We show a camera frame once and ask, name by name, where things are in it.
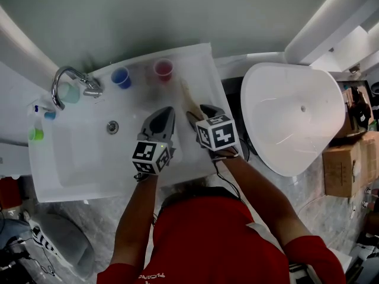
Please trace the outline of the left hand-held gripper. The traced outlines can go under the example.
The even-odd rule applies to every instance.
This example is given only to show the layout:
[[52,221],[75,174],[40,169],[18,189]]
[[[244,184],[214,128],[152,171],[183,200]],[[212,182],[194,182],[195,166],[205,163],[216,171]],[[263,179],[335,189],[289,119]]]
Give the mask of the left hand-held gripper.
[[175,110],[162,108],[148,116],[137,135],[132,162],[139,173],[157,176],[174,157]]

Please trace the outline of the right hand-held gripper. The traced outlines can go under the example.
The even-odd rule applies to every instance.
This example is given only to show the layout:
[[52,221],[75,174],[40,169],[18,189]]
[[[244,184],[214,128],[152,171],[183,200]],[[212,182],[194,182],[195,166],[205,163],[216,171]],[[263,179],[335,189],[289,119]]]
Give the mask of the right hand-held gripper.
[[217,106],[201,104],[200,110],[207,119],[200,119],[193,112],[187,111],[186,117],[196,132],[196,141],[206,149],[211,160],[232,159],[238,156],[235,121],[225,115]]

